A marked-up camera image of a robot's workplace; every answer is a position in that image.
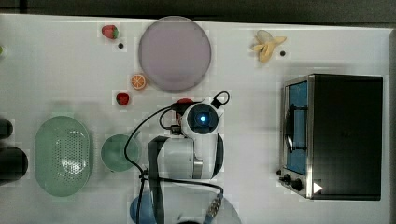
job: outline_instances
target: oven window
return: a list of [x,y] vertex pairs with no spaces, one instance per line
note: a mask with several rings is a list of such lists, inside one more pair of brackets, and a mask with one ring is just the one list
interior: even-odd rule
[[[289,86],[289,107],[308,106],[307,82],[301,82]],[[294,111],[294,136],[293,151],[288,150],[287,169],[301,175],[306,172],[306,112],[307,110]]]

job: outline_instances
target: red fruit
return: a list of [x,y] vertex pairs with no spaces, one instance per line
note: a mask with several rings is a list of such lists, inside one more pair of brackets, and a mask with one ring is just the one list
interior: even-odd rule
[[178,102],[178,103],[181,103],[181,104],[186,104],[186,103],[192,103],[193,100],[190,99],[190,98],[181,98],[181,99],[178,100],[177,102]]
[[129,95],[128,93],[119,93],[117,94],[117,103],[119,103],[119,105],[128,105],[129,102]]
[[102,28],[102,34],[109,39],[117,39],[119,30],[115,25],[107,25]]

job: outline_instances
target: metal part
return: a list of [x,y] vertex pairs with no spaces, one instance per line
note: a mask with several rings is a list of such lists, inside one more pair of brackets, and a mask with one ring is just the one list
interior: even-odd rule
[[221,199],[218,197],[212,201],[209,208],[207,209],[206,215],[210,217],[215,217],[221,207]]
[[192,171],[192,179],[201,179],[203,165],[204,165],[204,161],[196,158],[194,154],[194,167]]
[[312,162],[313,162],[313,156],[314,153],[312,151],[312,146],[314,145],[314,111],[315,111],[315,104],[314,104],[314,92],[315,92],[315,75],[310,75],[307,77],[308,79],[308,106],[309,109],[307,111],[307,117],[306,117],[306,144],[308,147],[308,150],[306,151],[306,180],[303,181],[305,183],[306,187],[306,198],[310,199],[312,198]]
[[307,111],[308,107],[307,106],[295,106],[294,104],[291,104],[290,108],[288,109],[288,113],[286,114],[286,121],[285,121],[286,131],[285,131],[284,135],[285,135],[286,145],[288,146],[288,149],[289,149],[290,152],[292,152],[295,149],[306,150],[306,147],[295,147],[293,145],[293,140],[294,140],[294,112],[296,110]]
[[[290,177],[290,181],[283,181],[280,180],[282,186],[302,195],[305,198],[311,198],[312,197],[312,158],[313,158],[313,153],[311,150],[311,147],[313,145],[313,123],[314,123],[314,84],[315,84],[315,75],[310,75],[310,76],[304,76],[304,77],[298,77],[290,81],[286,81],[284,85],[284,104],[283,104],[283,120],[286,120],[287,118],[287,113],[289,111],[289,86],[300,83],[300,82],[308,82],[308,108],[306,110],[306,174],[305,175],[300,175],[298,173],[295,173],[293,171],[290,171],[287,169],[287,160],[288,160],[288,146],[286,141],[286,138],[282,136],[282,151],[283,151],[283,161],[282,165],[283,168],[281,170],[281,173],[285,176],[288,175]],[[286,133],[286,125],[285,122],[282,122],[283,126],[283,133]],[[303,186],[300,190],[294,189],[290,182],[300,179],[301,182],[303,183]]]

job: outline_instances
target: oven door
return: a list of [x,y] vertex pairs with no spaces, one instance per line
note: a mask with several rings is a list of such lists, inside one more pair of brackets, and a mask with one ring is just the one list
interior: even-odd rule
[[284,141],[287,147],[286,169],[299,175],[306,174],[307,159],[307,109],[308,85],[300,82],[286,90],[286,114]]

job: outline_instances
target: white table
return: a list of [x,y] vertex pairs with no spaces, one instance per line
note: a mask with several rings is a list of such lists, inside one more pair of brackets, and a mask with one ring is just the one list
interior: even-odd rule
[[[149,20],[0,15],[0,113],[14,124],[7,144],[27,153],[29,169],[0,187],[0,223],[133,223],[129,206],[138,194],[138,172],[110,173],[100,149],[116,133],[130,133],[143,118],[180,97],[195,100],[229,91],[223,134],[224,166],[216,180],[242,221],[252,223],[389,223],[389,30],[198,22],[207,32],[213,60],[204,81],[170,94],[129,84],[140,72],[137,45]],[[105,40],[104,24],[120,29],[124,49]],[[250,50],[260,30],[284,35],[270,62]],[[286,51],[285,57],[279,52]],[[385,80],[382,197],[379,202],[308,201],[277,183],[280,90],[282,83],[311,73],[381,75]],[[133,97],[121,108],[119,90]],[[93,140],[93,171],[77,194],[55,198],[34,174],[34,141],[39,126],[68,113],[83,122]],[[142,129],[141,142],[164,134],[158,118]],[[147,147],[142,161],[147,162]]]

